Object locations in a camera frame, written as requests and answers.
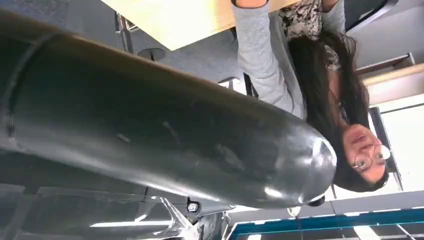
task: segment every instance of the woman's arm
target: woman's arm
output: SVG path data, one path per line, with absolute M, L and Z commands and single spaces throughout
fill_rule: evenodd
M 235 0 L 235 5 L 244 9 L 260 8 L 267 3 L 267 0 Z
M 260 100 L 292 112 L 293 101 L 271 47 L 269 4 L 266 0 L 236 0 L 235 4 L 240 4 L 233 5 L 233 11 L 241 69 L 250 76 Z
M 322 27 L 326 31 L 345 33 L 345 0 L 322 0 Z

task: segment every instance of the wooden table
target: wooden table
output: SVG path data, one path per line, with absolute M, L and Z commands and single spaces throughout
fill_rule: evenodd
M 102 0 L 170 50 L 234 26 L 231 0 Z M 270 0 L 271 12 L 299 0 Z

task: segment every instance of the black pipe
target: black pipe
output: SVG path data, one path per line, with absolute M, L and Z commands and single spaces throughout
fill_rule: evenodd
M 3 148 L 255 208 L 322 196 L 336 157 L 297 117 L 0 11 Z

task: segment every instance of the glass panel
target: glass panel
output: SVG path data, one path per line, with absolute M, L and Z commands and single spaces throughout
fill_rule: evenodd
M 20 186 L 0 184 L 0 239 L 4 239 L 6 227 L 18 206 L 23 189 Z
M 32 204 L 19 240 L 197 239 L 197 230 L 166 198 L 85 190 L 45 191 Z

